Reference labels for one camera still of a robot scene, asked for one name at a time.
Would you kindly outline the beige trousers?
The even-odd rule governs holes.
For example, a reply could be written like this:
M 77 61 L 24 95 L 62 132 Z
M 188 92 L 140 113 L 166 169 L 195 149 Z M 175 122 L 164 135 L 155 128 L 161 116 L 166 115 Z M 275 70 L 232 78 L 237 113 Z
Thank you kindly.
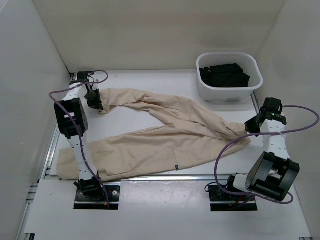
M 89 156 L 103 181 L 193 168 L 219 154 L 234 154 L 251 142 L 244 124 L 227 122 L 184 96 L 131 88 L 108 88 L 100 95 L 104 114 L 113 107 L 127 107 L 163 122 L 90 142 Z

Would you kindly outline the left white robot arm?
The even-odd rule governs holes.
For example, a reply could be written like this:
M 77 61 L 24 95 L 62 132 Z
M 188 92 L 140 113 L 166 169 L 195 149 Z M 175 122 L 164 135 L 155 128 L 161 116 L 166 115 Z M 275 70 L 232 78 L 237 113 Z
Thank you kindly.
M 86 140 L 89 123 L 82 105 L 82 100 L 85 99 L 89 108 L 97 111 L 104 109 L 97 87 L 99 82 L 90 81 L 94 79 L 93 75 L 90 71 L 79 71 L 65 90 L 66 96 L 62 100 L 56 100 L 53 93 L 49 97 L 54 101 L 58 129 L 68 140 L 77 162 L 78 180 L 74 185 L 85 197 L 101 201 L 106 199 L 106 193 L 89 154 Z

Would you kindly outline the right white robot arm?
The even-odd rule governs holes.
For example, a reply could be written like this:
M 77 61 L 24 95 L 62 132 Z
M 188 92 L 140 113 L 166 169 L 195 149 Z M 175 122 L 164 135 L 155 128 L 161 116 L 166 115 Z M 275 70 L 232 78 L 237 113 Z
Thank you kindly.
M 267 97 L 257 116 L 245 122 L 249 134 L 277 133 L 286 129 L 282 101 Z M 281 134 L 263 135 L 263 152 L 248 174 L 235 173 L 228 178 L 224 193 L 230 200 L 242 193 L 253 193 L 274 201 L 283 201 L 293 185 L 300 165 L 291 160 L 286 139 Z

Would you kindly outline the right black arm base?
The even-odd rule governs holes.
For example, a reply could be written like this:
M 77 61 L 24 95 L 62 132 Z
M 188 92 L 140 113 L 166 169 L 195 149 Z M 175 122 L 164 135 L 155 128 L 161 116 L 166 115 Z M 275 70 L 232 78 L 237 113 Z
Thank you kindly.
M 209 195 L 211 212 L 254 212 L 258 210 L 256 200 L 249 195 L 231 195 L 221 191 L 213 182 L 204 187 Z

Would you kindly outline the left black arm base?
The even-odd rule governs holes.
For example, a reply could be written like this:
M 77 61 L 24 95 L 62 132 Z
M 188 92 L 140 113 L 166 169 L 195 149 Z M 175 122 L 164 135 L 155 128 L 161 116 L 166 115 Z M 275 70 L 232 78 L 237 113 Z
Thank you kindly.
M 98 190 L 97 193 L 91 197 L 88 193 L 83 193 L 80 189 L 76 190 L 74 197 L 74 210 L 118 210 L 119 201 L 121 195 L 121 183 L 117 182 L 105 182 L 108 200 L 106 202 L 106 194 L 104 190 Z

